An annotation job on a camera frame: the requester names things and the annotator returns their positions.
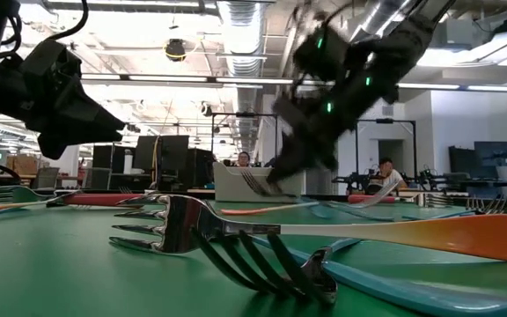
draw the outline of pipe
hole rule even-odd
[[[80,11],[81,2],[48,1],[43,0],[44,7],[51,10]],[[218,16],[218,10],[213,2],[205,2],[202,7],[197,2],[165,1],[147,4],[144,0],[133,1],[133,4],[124,4],[122,1],[108,3],[88,3],[90,11],[108,12],[149,12],[149,13],[180,13]]]
[[[262,49],[263,16],[265,4],[248,2],[217,2],[220,17],[224,22],[224,50],[231,54],[258,55]],[[232,77],[259,77],[262,60],[251,57],[226,59]],[[236,102],[239,112],[252,112],[255,107],[257,90],[237,88]],[[254,142],[252,122],[239,121],[242,150],[251,152]]]
[[[361,41],[382,33],[402,10],[417,0],[370,0],[367,2],[363,22],[357,27],[350,41]]]

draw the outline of chair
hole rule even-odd
[[[54,189],[58,181],[58,167],[42,167],[36,173],[36,178],[31,184],[32,189]]]
[[[111,169],[103,167],[92,167],[85,171],[82,188],[109,189],[111,181]]]

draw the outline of green table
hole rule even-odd
[[[378,215],[419,213],[408,205],[375,206],[368,211]],[[425,212],[434,215],[448,211]],[[111,225],[150,223],[113,217],[114,213],[62,207],[0,215],[0,317],[313,317],[323,313],[317,305],[299,306],[294,299],[278,301],[272,296],[256,296],[223,276],[200,250],[162,256],[113,247],[108,244],[109,236],[153,238],[112,229]],[[341,213],[333,219],[321,219],[307,210],[234,218],[288,224],[362,222]],[[334,239],[290,236],[283,240],[290,247],[311,252]],[[270,251],[263,253],[275,261]],[[372,241],[337,254],[334,260],[381,276],[507,296],[507,262]],[[325,314],[415,315],[345,286],[340,286],[336,306]]]

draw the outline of orange fork handle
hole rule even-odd
[[[348,203],[362,203],[372,198],[372,195],[349,195]],[[396,197],[385,197],[380,200],[382,203],[396,203]]]
[[[123,200],[137,198],[141,195],[142,194],[75,194],[64,197],[62,201],[65,204],[71,205],[115,207]]]

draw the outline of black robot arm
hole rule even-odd
[[[283,139],[268,182],[318,165],[336,169],[337,139],[353,130],[356,120],[379,99],[396,101],[398,82],[415,67],[437,23],[454,3],[418,1],[402,22],[377,40],[346,43],[326,24],[310,35],[295,52],[294,62],[312,77],[334,81],[334,86],[318,98],[284,94],[277,99],[274,110],[292,133]]]
[[[85,0],[83,4],[84,17],[74,31],[87,20]],[[0,0],[0,45],[8,19],[15,31],[4,41],[15,41],[15,48],[0,53],[0,114],[40,132],[40,150],[50,159],[60,158],[68,145],[121,141],[118,130],[124,122],[87,96],[80,80],[81,60],[55,41],[59,37],[39,43],[25,60],[16,54],[21,42],[18,8],[18,0]]]

